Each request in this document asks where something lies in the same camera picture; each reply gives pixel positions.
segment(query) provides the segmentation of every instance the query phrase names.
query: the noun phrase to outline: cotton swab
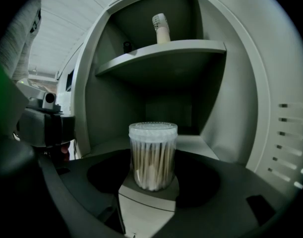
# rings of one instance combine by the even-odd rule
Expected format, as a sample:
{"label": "cotton swab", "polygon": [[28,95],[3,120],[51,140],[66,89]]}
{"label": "cotton swab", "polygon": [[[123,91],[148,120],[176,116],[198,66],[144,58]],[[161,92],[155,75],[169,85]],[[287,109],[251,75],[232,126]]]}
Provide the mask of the cotton swab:
{"label": "cotton swab", "polygon": [[178,127],[166,122],[141,122],[129,127],[134,178],[142,189],[157,191],[174,177]]}

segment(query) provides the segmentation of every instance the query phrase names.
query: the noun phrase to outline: green object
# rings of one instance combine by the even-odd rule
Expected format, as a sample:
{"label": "green object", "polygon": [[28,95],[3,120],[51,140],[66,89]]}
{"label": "green object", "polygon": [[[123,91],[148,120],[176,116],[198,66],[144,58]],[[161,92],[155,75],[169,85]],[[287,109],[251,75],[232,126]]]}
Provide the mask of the green object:
{"label": "green object", "polygon": [[29,100],[0,65],[0,135],[11,135]]}

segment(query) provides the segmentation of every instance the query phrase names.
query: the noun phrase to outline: clear plastic lid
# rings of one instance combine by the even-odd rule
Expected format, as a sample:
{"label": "clear plastic lid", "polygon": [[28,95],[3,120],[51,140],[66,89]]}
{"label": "clear plastic lid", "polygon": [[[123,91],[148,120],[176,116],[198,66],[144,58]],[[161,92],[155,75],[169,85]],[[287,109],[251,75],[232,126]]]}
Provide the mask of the clear plastic lid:
{"label": "clear plastic lid", "polygon": [[129,137],[146,143],[161,143],[178,136],[178,126],[169,122],[138,122],[129,126]]}

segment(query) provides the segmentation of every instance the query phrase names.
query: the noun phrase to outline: wall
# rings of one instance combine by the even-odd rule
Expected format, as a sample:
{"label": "wall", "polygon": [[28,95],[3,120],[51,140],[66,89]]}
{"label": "wall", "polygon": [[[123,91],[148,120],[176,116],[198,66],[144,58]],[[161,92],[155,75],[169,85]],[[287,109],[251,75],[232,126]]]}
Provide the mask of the wall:
{"label": "wall", "polygon": [[136,48],[157,43],[152,18],[158,13],[166,16],[171,41],[195,39],[192,25],[193,0],[140,0],[111,16]]}
{"label": "wall", "polygon": [[109,22],[99,40],[86,89],[86,120],[90,145],[128,135],[131,123],[144,120],[145,105],[136,89],[108,75],[95,76],[96,68],[123,54],[122,45],[128,38]]}
{"label": "wall", "polygon": [[[257,90],[246,50],[228,20],[207,0],[198,0],[205,39],[223,41],[227,55],[223,75],[216,68],[210,76],[221,78],[213,108],[200,135],[222,161],[245,165],[253,146],[257,125]],[[211,82],[202,83],[200,100],[211,102]]]}
{"label": "wall", "polygon": [[155,93],[146,98],[146,121],[172,122],[191,127],[192,98],[188,91]]}

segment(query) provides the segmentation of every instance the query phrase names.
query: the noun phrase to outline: black knob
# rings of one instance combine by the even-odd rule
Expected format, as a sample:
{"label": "black knob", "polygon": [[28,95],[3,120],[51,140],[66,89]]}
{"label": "black knob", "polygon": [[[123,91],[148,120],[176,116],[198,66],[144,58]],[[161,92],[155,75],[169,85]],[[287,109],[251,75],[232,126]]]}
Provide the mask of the black knob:
{"label": "black knob", "polygon": [[132,51],[132,45],[131,45],[130,42],[124,42],[122,47],[123,47],[124,54],[129,53],[129,52]]}
{"label": "black knob", "polygon": [[54,100],[55,100],[55,98],[54,98],[54,95],[53,95],[52,93],[48,93],[48,94],[46,95],[46,101],[47,101],[48,103],[52,103]]}

